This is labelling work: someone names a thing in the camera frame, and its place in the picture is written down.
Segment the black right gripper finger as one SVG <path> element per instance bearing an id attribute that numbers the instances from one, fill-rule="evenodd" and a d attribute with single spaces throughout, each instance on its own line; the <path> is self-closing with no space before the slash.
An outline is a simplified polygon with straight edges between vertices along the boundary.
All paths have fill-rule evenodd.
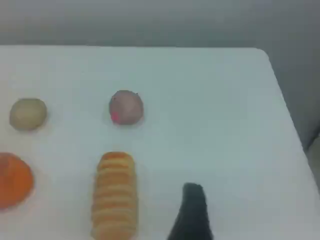
<path id="1" fill-rule="evenodd" d="M 213 240 L 206 195 L 200 184 L 187 182 L 168 240 Z"/>

